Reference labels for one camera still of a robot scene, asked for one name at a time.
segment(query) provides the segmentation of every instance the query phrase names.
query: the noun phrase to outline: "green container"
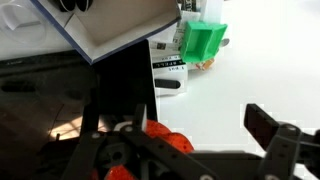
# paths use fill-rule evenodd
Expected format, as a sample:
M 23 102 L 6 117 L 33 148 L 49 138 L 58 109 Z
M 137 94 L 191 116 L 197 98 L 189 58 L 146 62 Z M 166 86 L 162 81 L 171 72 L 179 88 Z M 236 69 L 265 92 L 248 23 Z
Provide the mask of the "green container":
M 187 22 L 180 51 L 182 60 L 184 62 L 201 62 L 213 58 L 218 52 L 226 29 L 226 24 Z

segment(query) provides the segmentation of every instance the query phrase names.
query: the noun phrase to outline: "screw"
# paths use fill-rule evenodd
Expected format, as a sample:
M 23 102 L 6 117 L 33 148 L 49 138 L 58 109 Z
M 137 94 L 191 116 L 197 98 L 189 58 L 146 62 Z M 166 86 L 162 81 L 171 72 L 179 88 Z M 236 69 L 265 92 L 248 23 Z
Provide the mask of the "screw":
M 93 139 L 98 139 L 98 138 L 100 137 L 100 134 L 97 133 L 97 132 L 95 132 L 95 133 L 92 134 L 91 137 L 92 137 Z
M 200 177 L 200 180 L 214 180 L 210 175 L 204 174 Z
M 125 128 L 125 131 L 127 131 L 127 132 L 132 132 L 132 131 L 133 131 L 133 128 L 132 128 L 131 126 L 127 126 L 127 127 Z
M 272 175 L 272 174 L 268 174 L 265 177 L 266 180 L 280 180 L 277 176 Z

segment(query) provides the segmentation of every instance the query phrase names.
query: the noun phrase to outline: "white cardboard flap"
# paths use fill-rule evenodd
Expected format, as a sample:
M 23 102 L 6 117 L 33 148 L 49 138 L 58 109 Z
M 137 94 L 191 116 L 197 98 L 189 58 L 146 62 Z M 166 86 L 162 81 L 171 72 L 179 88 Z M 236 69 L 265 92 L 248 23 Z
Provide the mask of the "white cardboard flap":
M 176 0 L 93 0 L 87 12 L 60 12 L 52 0 L 31 1 L 91 64 L 180 19 Z

